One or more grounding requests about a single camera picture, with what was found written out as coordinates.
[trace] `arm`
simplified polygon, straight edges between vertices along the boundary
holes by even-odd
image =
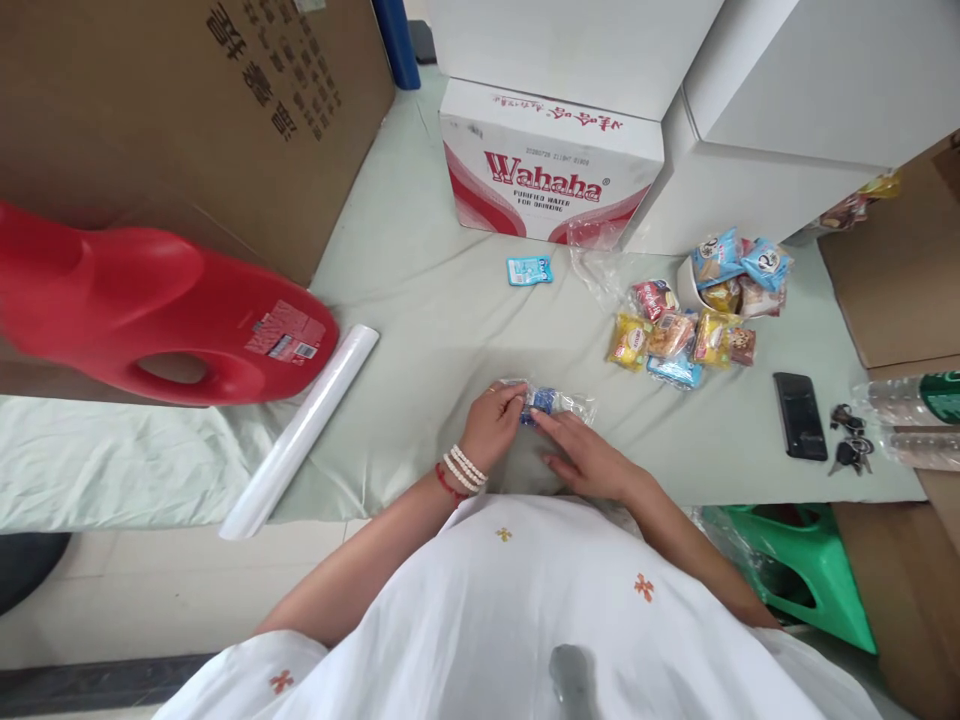
[[[526,389],[497,383],[470,406],[458,444],[485,475],[513,442]],[[445,472],[444,479],[467,494],[453,473]],[[440,531],[455,508],[431,470],[301,580],[254,634],[295,630],[332,648],[353,632],[397,568]]]
[[[623,503],[647,543],[675,567],[702,582],[740,622],[780,628],[737,569],[690,522],[646,470],[637,467],[572,413],[534,411],[537,426],[572,464],[547,455],[544,462],[580,495]]]

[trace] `white box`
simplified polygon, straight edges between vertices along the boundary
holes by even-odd
[[[683,86],[709,142],[897,167],[960,127],[956,0],[737,0]]]
[[[450,80],[440,106],[460,224],[609,244],[663,166],[660,124]]]
[[[451,77],[660,121],[722,0],[430,0]]]
[[[624,232],[629,252],[682,255],[734,225],[778,243],[885,170],[703,142],[682,91],[663,137],[663,171]]]

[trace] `green plastic stool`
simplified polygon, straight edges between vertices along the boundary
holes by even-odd
[[[805,527],[761,517],[755,513],[758,507],[735,505],[725,509],[729,511],[737,532],[750,547],[783,563],[800,576],[815,607],[775,594],[764,584],[756,569],[749,568],[747,581],[760,599],[766,605],[876,655],[877,645],[830,507],[822,504],[792,506],[797,516],[808,523]]]

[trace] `red string bracelet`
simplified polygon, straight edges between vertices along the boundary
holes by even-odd
[[[437,480],[439,480],[440,484],[443,485],[443,489],[453,495],[454,502],[456,502],[457,507],[460,507],[460,503],[462,503],[464,500],[467,500],[470,496],[464,495],[463,493],[458,493],[456,490],[450,487],[450,484],[447,482],[446,473],[443,472],[443,468],[440,467],[440,463],[437,463],[434,471],[437,473]]]

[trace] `barcode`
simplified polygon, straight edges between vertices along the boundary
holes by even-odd
[[[307,345],[306,343],[300,343],[297,345],[297,349],[293,351],[295,355],[300,357],[305,357],[307,360],[312,358],[317,354],[317,349],[313,345]]]
[[[289,335],[284,335],[280,340],[277,341],[277,344],[273,346],[273,349],[267,353],[270,357],[276,360],[280,357],[280,353],[287,349],[287,345],[293,340]]]

